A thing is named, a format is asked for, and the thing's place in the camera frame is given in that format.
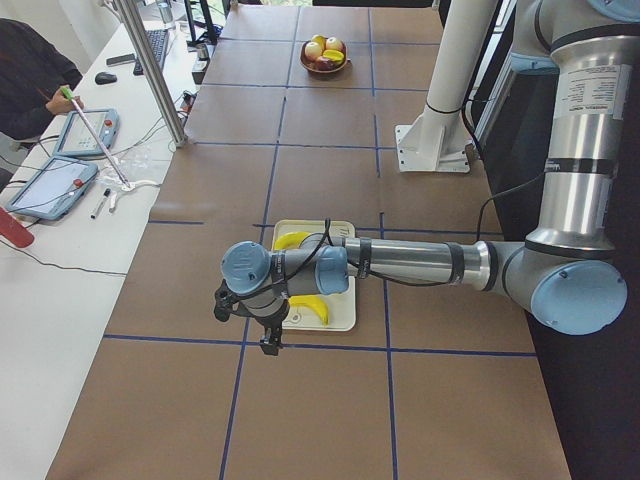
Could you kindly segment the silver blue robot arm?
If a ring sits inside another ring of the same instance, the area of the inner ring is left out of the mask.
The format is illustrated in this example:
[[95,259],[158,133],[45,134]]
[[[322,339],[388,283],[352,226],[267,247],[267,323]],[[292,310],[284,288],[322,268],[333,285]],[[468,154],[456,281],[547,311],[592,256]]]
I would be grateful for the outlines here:
[[470,285],[510,298],[541,324],[586,335],[615,321],[627,285],[612,265],[605,217],[617,172],[625,104],[639,59],[635,1],[521,1],[512,65],[559,75],[537,227],[520,242],[470,245],[366,237],[328,231],[269,251],[244,241],[222,258],[213,312],[251,317],[260,345],[275,355],[293,298],[331,295],[351,278],[374,276],[432,287]]

